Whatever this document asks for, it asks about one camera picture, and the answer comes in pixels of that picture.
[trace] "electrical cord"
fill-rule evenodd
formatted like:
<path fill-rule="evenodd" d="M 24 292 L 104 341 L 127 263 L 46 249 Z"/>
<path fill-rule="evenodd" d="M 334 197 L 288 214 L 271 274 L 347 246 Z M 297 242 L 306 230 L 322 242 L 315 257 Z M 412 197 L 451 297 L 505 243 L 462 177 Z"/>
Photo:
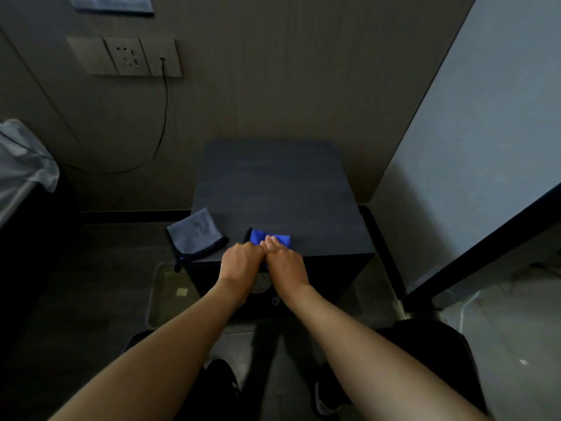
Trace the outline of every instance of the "electrical cord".
<path fill-rule="evenodd" d="M 161 61 L 162 61 L 162 77 L 164 78 L 164 86 L 165 86 L 164 124 L 163 124 L 163 126 L 162 126 L 162 133 L 160 134 L 160 140 L 158 141 L 158 146 L 156 146 L 156 150 L 154 151 L 154 155 L 152 155 L 152 158 L 151 158 L 150 160 L 148 160 L 148 161 L 146 161 L 146 162 L 144 162 L 144 163 L 142 163 L 142 164 L 140 164 L 140 165 L 137 165 L 136 167 L 132 167 L 132 168 L 129 168 L 129 169 L 123 170 L 123 171 L 115 171 L 115 172 L 108 172 L 108 173 L 95 173 L 95 172 L 91 172 L 91 171 L 86 171 L 86 170 L 83 170 L 83 169 L 81 169 L 80 167 L 77 167 L 77 166 L 75 166 L 75 165 L 68 164 L 68 163 L 62 162 L 62 161 L 57 161 L 57 160 L 55 160 L 54 158 L 51 158 L 50 156 L 46 156 L 46 155 L 43 155 L 43 154 L 41 154 L 41 153 L 39 153 L 39 152 L 37 152 L 37 151 L 34 151 L 34 150 L 28 148 L 27 146 L 22 145 L 22 144 L 19 143 L 18 141 L 12 139 L 10 136 L 8 136 L 7 134 L 5 134 L 2 130 L 0 130 L 0 134 L 3 135 L 6 139 L 8 139 L 9 141 L 11 141 L 12 143 L 14 143 L 14 144 L 16 144 L 16 145 L 18 145 L 18 146 L 20 146 L 20 147 L 22 147 L 22 148 L 24 148 L 24 149 L 30 151 L 30 152 L 33 153 L 33 154 L 42 156 L 43 158 L 46 158 L 46 159 L 50 159 L 51 161 L 58 162 L 58 163 L 60 163 L 60 164 L 62 164 L 62 165 L 67 166 L 68 168 L 72 168 L 72 169 L 74 169 L 74 170 L 76 170 L 76 171 L 79 171 L 79 172 L 81 172 L 81 173 L 84 173 L 84 174 L 90 174 L 90 175 L 95 175 L 95 176 L 117 176 L 117 175 L 121 175 L 121 174 L 130 173 L 130 172 L 132 172 L 132 171 L 134 171 L 134 170 L 137 170 L 137 169 L 139 169 L 139 168 L 142 168 L 142 167 L 144 167 L 145 165 L 150 164 L 150 162 L 152 162 L 154 159 L 156 159 L 156 156 L 158 155 L 158 151 L 160 150 L 160 146 L 162 145 L 162 140 L 164 139 L 165 125 L 166 125 L 166 123 L 167 123 L 167 121 L 168 121 L 168 82 L 167 82 L 167 80 L 165 79 L 165 69 L 164 69 L 164 66 L 165 66 L 165 59 L 163 59 L 163 58 L 160 58 L 160 59 L 161 59 Z"/>

